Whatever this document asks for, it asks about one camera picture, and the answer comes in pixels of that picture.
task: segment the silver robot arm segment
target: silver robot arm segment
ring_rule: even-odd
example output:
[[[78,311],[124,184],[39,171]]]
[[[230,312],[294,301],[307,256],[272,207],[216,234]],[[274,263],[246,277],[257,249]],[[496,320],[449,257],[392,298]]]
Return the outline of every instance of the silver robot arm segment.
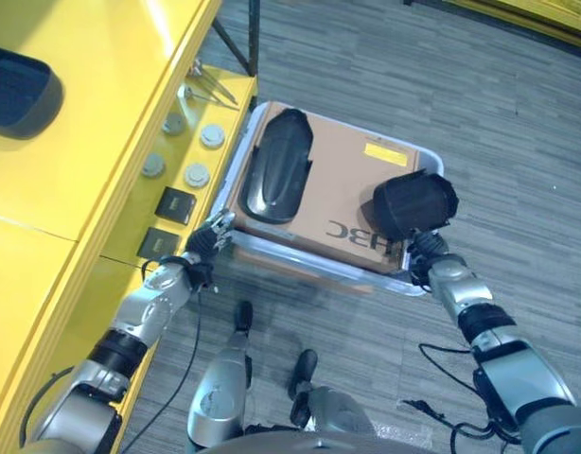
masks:
[[[527,454],[581,453],[581,409],[561,375],[494,304],[462,257],[448,253],[440,236],[420,235],[430,237],[421,237],[426,247],[419,251],[417,241],[414,248],[417,280],[430,286],[469,342],[479,365],[474,384],[491,417],[508,431],[519,430]],[[439,239],[438,249],[428,253],[432,238]]]
[[[135,370],[193,292],[211,283],[210,261],[229,240],[234,214],[224,210],[190,236],[180,257],[164,257],[141,288],[125,297],[114,321],[29,437],[61,441],[85,454],[110,452],[121,426],[110,405],[122,400]]]

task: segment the yellow shelf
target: yellow shelf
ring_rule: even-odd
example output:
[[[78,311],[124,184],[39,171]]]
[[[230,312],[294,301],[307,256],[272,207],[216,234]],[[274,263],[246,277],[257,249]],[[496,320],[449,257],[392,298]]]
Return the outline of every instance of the yellow shelf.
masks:
[[[135,182],[101,257],[90,272],[86,287],[63,329],[60,341],[47,362],[40,382],[45,382],[51,373],[85,359],[107,329],[124,296],[141,286],[139,266],[145,259],[137,257],[136,252],[149,227],[157,227],[181,236],[183,241],[180,242],[177,251],[180,253],[187,236],[208,216],[224,175],[223,170],[235,149],[242,119],[251,98],[256,94],[256,79],[217,68],[206,67],[206,69],[234,94],[238,101],[238,110],[226,109],[199,100],[186,103],[183,99],[177,98],[174,101],[171,111],[183,112],[188,126],[181,135],[167,136],[161,132],[156,137],[152,152],[158,152],[165,158],[166,170],[158,178],[139,177]],[[206,95],[195,80],[189,79],[187,82],[192,85],[195,93],[199,94],[202,90],[202,94]],[[225,142],[218,149],[208,149],[200,143],[202,127],[212,123],[222,126],[225,131]],[[206,186],[195,190],[185,183],[183,174],[188,164],[197,162],[208,168],[211,180]],[[193,214],[187,225],[166,221],[154,215],[154,209],[166,186],[184,190],[196,197]],[[118,407],[123,418],[123,427],[117,443],[131,416],[132,406],[150,366],[153,351],[154,348],[135,373],[132,386]],[[52,397],[57,389],[54,388],[45,396],[36,414],[47,405],[49,397]]]
[[[449,0],[581,47],[581,0]]]
[[[220,3],[0,2],[0,46],[47,62],[64,87],[45,131],[25,141],[0,136],[0,345],[9,345],[0,349],[0,452],[15,446]]]

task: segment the yellow label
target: yellow label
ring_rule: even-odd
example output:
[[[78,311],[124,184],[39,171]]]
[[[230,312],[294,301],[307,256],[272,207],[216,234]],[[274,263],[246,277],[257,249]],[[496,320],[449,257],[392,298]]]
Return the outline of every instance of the yellow label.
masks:
[[[380,147],[375,144],[366,144],[366,147],[364,148],[364,154],[380,159],[381,161],[385,161],[387,163],[396,164],[398,166],[405,167],[408,165],[408,156],[406,156],[404,153]]]

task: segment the black cable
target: black cable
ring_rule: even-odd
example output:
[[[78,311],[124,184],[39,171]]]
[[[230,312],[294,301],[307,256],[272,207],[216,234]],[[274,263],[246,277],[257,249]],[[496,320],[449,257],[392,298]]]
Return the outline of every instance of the black cable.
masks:
[[[196,352],[198,350],[198,342],[200,341],[200,327],[201,327],[201,319],[202,319],[202,297],[201,297],[199,290],[198,290],[197,301],[198,301],[198,321],[196,322],[196,339],[194,340],[194,350],[192,352],[191,358],[189,359],[189,363],[187,364],[187,367],[185,368],[184,376],[182,376],[182,378],[179,382],[179,385],[177,385],[177,388],[175,389],[173,394],[168,398],[168,401],[165,402],[165,405],[163,405],[160,408],[160,410],[158,410],[156,412],[156,414],[154,414],[151,417],[151,419],[143,426],[143,428],[141,430],[139,430],[134,437],[132,437],[131,442],[128,445],[126,445],[126,447],[124,449],[122,449],[120,451],[120,454],[124,454],[125,452],[127,452],[131,448],[131,446],[133,446],[134,443],[137,440],[139,440],[139,438],[146,432],[146,430],[148,430],[150,428],[150,426],[153,424],[153,422],[156,421],[156,419],[158,419],[158,417],[162,414],[162,412],[167,409],[168,405],[170,405],[170,403],[173,401],[173,399],[175,397],[177,397],[177,394],[184,386],[184,383],[187,380],[187,376],[189,375],[189,371],[192,368],[192,364],[194,363],[194,359],[196,357]]]
[[[146,271],[148,270],[148,266],[150,265],[150,263],[154,263],[154,262],[158,262],[158,260],[152,260],[152,259],[146,260],[141,265],[141,282],[146,280]]]
[[[480,393],[478,393],[478,391],[474,387],[469,386],[468,384],[465,383],[465,381],[460,380],[459,378],[457,378],[456,376],[454,376],[453,374],[448,372],[441,365],[439,365],[432,357],[430,357],[427,353],[425,353],[425,348],[430,348],[432,350],[437,350],[439,352],[458,353],[458,354],[462,354],[462,355],[470,354],[471,350],[455,350],[453,348],[438,347],[437,345],[432,345],[430,343],[419,343],[418,346],[419,346],[419,350],[421,352],[421,355],[423,355],[440,372],[442,372],[444,375],[446,375],[447,377],[452,379],[455,383],[458,383],[459,385],[463,386],[464,388],[467,388],[468,390],[470,390],[472,393],[475,393],[477,396],[481,397]]]
[[[514,437],[513,435],[507,433],[501,426],[499,426],[497,423],[494,424],[493,429],[495,431],[495,433],[497,434],[497,436],[503,440],[504,442],[507,442],[510,445],[521,445],[521,439],[518,437]]]
[[[24,417],[22,418],[21,426],[19,427],[19,447],[20,448],[22,448],[26,445],[27,423],[29,422],[29,418],[32,415],[32,412],[34,412],[34,409],[36,408],[36,406],[38,405],[40,400],[43,398],[43,396],[46,394],[46,392],[48,392],[48,390],[50,390],[51,387],[57,382],[57,380],[59,380],[63,376],[68,375],[73,370],[74,370],[74,366],[71,366],[71,367],[68,367],[66,369],[63,369],[62,371],[57,372],[56,374],[53,374],[48,379],[48,381],[42,386],[42,388],[34,394],[34,397],[32,397],[32,400],[29,401],[29,404],[27,405],[27,408],[26,408],[26,412],[24,413]]]
[[[470,350],[457,350],[457,349],[453,349],[453,348],[439,347],[437,345],[432,345],[430,343],[419,343],[418,347],[419,347],[419,351],[421,352],[421,354],[431,364],[433,364],[439,371],[441,371],[444,375],[448,376],[454,382],[460,384],[464,388],[467,388],[470,391],[472,391],[473,393],[475,393],[478,397],[480,397],[484,401],[484,403],[486,403],[485,400],[480,395],[480,393],[478,393],[478,391],[475,388],[471,387],[470,385],[465,383],[465,381],[457,378],[456,376],[454,376],[453,374],[448,372],[446,369],[444,369],[440,364],[438,364],[432,357],[430,357],[425,352],[426,348],[430,348],[432,350],[436,350],[439,352],[467,355],[467,354],[471,353]],[[488,425],[485,428],[479,428],[479,427],[474,426],[474,425],[467,423],[467,422],[453,425],[451,422],[449,422],[446,419],[446,417],[444,416],[443,413],[435,412],[429,406],[429,404],[423,400],[419,400],[419,401],[406,401],[406,400],[404,400],[403,402],[411,405],[412,407],[414,407],[417,410],[424,412],[425,414],[429,415],[431,418],[435,419],[436,421],[445,425],[447,428],[451,429],[451,433],[450,433],[450,452],[451,452],[451,454],[456,454],[457,435],[463,435],[467,438],[471,438],[471,439],[475,439],[475,440],[488,440],[488,439],[492,438],[493,436],[497,435],[501,440],[503,440],[503,442],[505,444],[508,444],[508,445],[520,445],[521,444],[520,438],[514,437],[513,435],[507,433],[498,423],[496,423],[490,419],[488,420]],[[481,435],[466,432],[464,430],[464,428],[470,428],[472,430],[481,432]],[[502,451],[504,452],[505,449],[506,449],[506,445],[502,448]]]

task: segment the round knob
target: round knob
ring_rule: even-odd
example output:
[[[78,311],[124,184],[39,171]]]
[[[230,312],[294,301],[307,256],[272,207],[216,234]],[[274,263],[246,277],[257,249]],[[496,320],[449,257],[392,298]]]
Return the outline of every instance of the round knob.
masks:
[[[225,132],[219,125],[206,125],[202,128],[200,140],[207,148],[219,148],[225,142]]]
[[[202,164],[191,164],[185,168],[185,182],[192,187],[203,187],[209,178],[208,168]]]
[[[185,129],[185,118],[180,113],[171,112],[167,115],[162,131],[168,135],[179,135]]]
[[[156,178],[160,176],[164,171],[165,171],[165,159],[157,153],[150,153],[146,158],[146,162],[143,163],[141,174],[144,177]]]

